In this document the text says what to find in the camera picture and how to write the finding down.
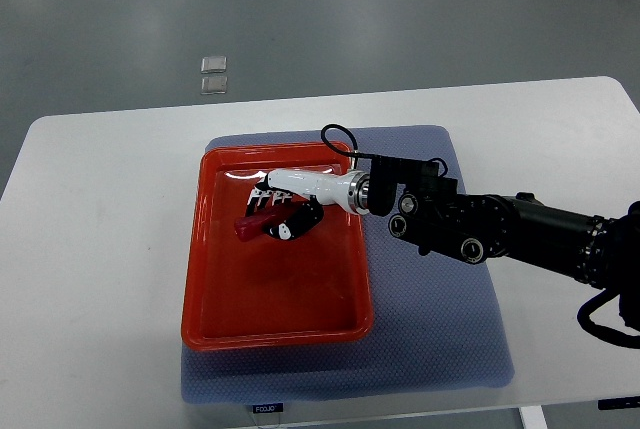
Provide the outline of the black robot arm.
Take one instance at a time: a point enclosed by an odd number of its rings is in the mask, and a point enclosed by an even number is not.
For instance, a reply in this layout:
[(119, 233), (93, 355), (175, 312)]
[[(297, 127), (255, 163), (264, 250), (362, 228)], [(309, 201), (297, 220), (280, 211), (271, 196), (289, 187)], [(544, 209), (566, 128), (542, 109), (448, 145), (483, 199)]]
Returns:
[(617, 299), (625, 326), (639, 328), (639, 205), (619, 219), (548, 207), (531, 193), (468, 195), (457, 191), (441, 158), (427, 161), (347, 152), (370, 162), (369, 179), (352, 190), (358, 209), (387, 217), (389, 233), (467, 264), (509, 257), (598, 289), (577, 313), (581, 328), (606, 343), (636, 349), (638, 333), (595, 323), (591, 316)]

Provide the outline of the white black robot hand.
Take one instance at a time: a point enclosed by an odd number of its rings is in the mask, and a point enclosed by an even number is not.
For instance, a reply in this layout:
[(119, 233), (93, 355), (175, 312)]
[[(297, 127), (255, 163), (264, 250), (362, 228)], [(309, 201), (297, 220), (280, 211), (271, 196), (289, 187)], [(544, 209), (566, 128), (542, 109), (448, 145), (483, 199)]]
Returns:
[(294, 212), (265, 233), (274, 239), (291, 241), (301, 237), (324, 217), (324, 208), (337, 206), (353, 215), (366, 215), (370, 176), (359, 170), (344, 175), (297, 169), (275, 169), (251, 190), (244, 216), (260, 209), (287, 204)]

